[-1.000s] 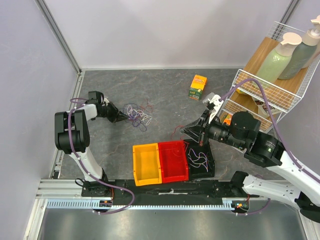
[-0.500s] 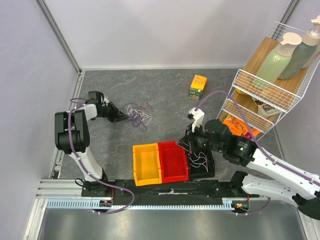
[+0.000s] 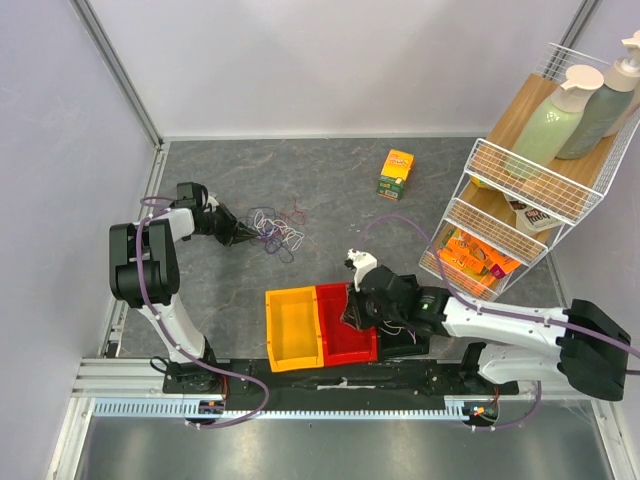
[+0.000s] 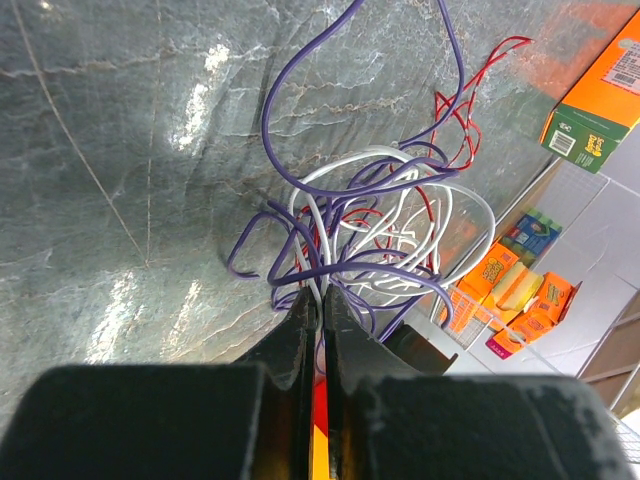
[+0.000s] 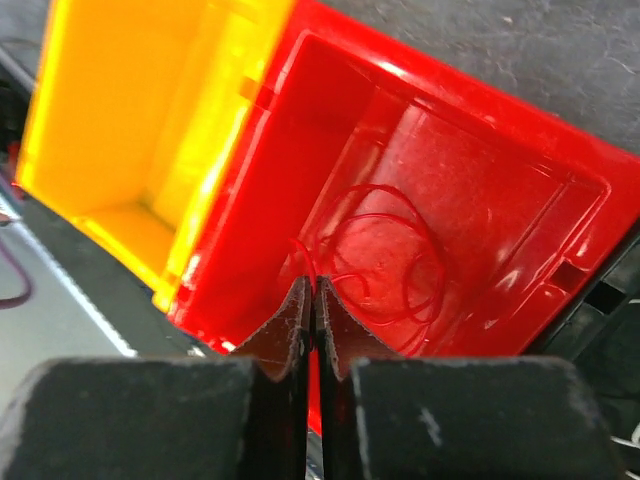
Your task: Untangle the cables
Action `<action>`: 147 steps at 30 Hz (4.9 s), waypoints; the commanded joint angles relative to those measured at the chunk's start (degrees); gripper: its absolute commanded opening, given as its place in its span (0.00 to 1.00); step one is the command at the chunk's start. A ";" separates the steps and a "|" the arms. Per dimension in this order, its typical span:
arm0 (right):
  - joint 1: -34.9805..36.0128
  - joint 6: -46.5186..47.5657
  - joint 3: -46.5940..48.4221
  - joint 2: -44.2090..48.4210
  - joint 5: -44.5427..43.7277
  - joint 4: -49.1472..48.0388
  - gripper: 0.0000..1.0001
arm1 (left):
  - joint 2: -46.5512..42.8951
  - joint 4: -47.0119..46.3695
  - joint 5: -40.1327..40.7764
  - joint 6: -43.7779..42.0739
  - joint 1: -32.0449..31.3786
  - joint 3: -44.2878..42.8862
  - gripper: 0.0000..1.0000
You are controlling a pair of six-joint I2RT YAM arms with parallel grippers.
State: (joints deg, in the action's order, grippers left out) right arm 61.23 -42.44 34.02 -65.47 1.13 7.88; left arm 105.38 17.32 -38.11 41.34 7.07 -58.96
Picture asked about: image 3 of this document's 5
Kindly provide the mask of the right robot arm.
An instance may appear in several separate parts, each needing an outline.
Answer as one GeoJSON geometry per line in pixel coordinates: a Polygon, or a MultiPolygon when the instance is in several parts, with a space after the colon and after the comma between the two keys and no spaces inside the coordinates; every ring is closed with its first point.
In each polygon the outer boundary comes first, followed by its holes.
{"type": "Polygon", "coordinates": [[[353,280],[342,322],[355,330],[395,327],[422,340],[471,339],[457,371],[469,393],[491,384],[563,381],[592,398],[624,397],[630,336],[590,301],[543,309],[483,302],[422,286],[376,260],[345,265],[353,280]]]}

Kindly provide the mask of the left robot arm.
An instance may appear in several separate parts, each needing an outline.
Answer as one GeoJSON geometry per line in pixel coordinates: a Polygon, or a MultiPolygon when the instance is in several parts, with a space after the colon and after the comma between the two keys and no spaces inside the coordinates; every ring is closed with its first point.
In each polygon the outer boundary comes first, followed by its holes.
{"type": "Polygon", "coordinates": [[[109,286],[115,299],[147,318],[169,353],[169,364],[189,364],[185,382],[208,393],[219,382],[215,354],[190,319],[179,296],[181,274],[175,244],[210,236],[224,247],[256,239],[255,228],[238,219],[196,182],[176,185],[173,198],[138,222],[109,229],[109,286]]]}

